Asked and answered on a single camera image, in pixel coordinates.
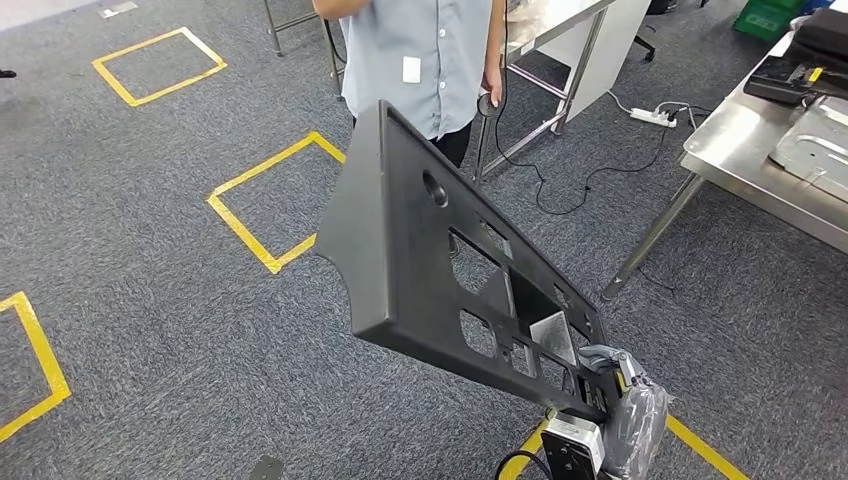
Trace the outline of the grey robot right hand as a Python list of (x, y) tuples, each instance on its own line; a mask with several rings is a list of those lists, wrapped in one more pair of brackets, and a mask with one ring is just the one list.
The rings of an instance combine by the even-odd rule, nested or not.
[(622, 396), (604, 426), (601, 470), (617, 479), (646, 479), (665, 431), (672, 396), (627, 351), (606, 345), (578, 349), (581, 365), (594, 373), (618, 370)]

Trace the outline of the person's left hand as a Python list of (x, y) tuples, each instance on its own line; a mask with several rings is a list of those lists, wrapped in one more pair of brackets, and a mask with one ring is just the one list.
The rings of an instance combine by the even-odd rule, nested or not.
[(484, 68), (481, 87), (489, 94), (491, 105), (498, 108), (503, 97), (502, 72), (499, 66)]

